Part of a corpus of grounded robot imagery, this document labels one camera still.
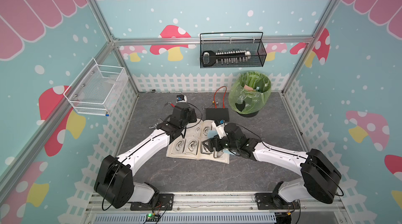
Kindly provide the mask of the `sketch drawing book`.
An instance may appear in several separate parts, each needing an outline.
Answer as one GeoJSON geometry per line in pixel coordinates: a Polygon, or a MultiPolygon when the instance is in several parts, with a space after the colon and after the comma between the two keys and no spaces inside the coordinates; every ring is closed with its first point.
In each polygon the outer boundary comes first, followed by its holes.
{"type": "Polygon", "coordinates": [[[198,119],[196,123],[187,125],[185,137],[179,136],[167,148],[166,157],[190,159],[190,160],[210,160],[229,164],[229,154],[224,151],[214,153],[204,152],[202,142],[209,139],[209,130],[212,129],[212,120],[198,119]]]}

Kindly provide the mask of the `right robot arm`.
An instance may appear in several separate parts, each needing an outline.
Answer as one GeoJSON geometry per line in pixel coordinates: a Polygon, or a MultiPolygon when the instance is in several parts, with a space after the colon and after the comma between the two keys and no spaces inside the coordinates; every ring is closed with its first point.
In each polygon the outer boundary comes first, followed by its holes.
{"type": "Polygon", "coordinates": [[[217,135],[202,143],[208,151],[228,150],[238,157],[271,163],[299,175],[299,179],[278,182],[268,194],[268,201],[275,208],[305,198],[332,204],[338,196],[341,174],[320,150],[292,151],[269,145],[258,135],[248,138],[243,133],[244,127],[236,123],[215,121],[212,128],[217,135]]]}

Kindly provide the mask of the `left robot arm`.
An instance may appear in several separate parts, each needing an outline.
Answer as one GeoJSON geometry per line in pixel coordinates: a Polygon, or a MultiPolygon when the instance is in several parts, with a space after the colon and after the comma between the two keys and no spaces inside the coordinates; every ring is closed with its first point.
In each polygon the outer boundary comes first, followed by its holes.
{"type": "Polygon", "coordinates": [[[116,209],[126,203],[144,204],[151,209],[158,206],[159,191],[149,183],[135,183],[134,175],[157,152],[185,136],[187,125],[197,122],[195,110],[187,102],[177,103],[150,136],[117,157],[108,155],[103,159],[94,184],[103,204],[108,202],[116,209]]]}

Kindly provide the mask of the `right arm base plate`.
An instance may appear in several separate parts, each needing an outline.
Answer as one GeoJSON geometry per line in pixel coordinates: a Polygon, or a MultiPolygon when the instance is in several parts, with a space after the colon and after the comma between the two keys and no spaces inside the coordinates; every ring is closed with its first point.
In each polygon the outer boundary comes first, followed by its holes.
{"type": "Polygon", "coordinates": [[[294,211],[300,209],[298,201],[286,202],[276,193],[256,193],[254,201],[258,206],[258,210],[294,211]]]}

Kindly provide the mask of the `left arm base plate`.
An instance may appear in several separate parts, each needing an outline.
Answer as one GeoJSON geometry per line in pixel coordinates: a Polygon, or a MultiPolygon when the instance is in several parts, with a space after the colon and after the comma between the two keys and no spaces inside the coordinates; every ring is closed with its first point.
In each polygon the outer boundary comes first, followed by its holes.
{"type": "Polygon", "coordinates": [[[133,202],[131,211],[172,210],[174,194],[155,194],[148,203],[133,202]]]}

